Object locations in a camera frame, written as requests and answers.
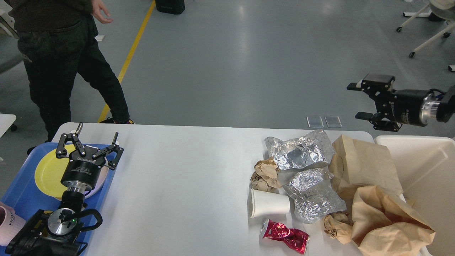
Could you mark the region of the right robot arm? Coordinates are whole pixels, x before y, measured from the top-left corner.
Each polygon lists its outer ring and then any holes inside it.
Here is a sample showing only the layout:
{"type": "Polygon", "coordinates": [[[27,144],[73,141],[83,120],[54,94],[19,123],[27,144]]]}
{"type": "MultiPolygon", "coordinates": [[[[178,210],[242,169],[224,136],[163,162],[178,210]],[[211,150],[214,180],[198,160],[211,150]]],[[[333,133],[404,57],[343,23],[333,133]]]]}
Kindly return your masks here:
{"type": "Polygon", "coordinates": [[[454,86],[447,92],[439,89],[396,90],[392,75],[368,74],[347,90],[366,93],[374,101],[376,113],[358,112],[357,119],[371,123],[375,130],[398,132],[402,125],[425,127],[429,120],[447,123],[455,109],[454,86]]]}

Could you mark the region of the person's hand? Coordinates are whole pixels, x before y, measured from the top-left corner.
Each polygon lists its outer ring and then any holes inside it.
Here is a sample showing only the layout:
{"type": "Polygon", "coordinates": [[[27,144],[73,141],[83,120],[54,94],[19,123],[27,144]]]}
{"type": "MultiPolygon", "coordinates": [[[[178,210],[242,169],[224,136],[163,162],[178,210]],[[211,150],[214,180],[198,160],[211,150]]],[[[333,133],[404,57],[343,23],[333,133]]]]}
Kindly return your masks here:
{"type": "Polygon", "coordinates": [[[107,9],[106,5],[102,0],[91,0],[92,4],[92,15],[101,23],[101,24],[110,24],[113,19],[107,9]]]}

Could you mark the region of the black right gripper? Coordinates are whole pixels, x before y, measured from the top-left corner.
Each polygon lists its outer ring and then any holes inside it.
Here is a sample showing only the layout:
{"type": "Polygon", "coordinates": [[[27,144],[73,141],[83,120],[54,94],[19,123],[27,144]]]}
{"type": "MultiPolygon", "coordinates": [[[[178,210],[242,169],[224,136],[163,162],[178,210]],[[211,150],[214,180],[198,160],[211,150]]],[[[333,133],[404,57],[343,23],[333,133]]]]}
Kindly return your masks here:
{"type": "Polygon", "coordinates": [[[375,130],[398,132],[402,124],[425,127],[437,118],[440,99],[432,90],[395,90],[392,75],[367,74],[348,84],[347,90],[366,93],[376,104],[389,105],[386,118],[379,113],[357,112],[356,119],[369,121],[375,130]]]}

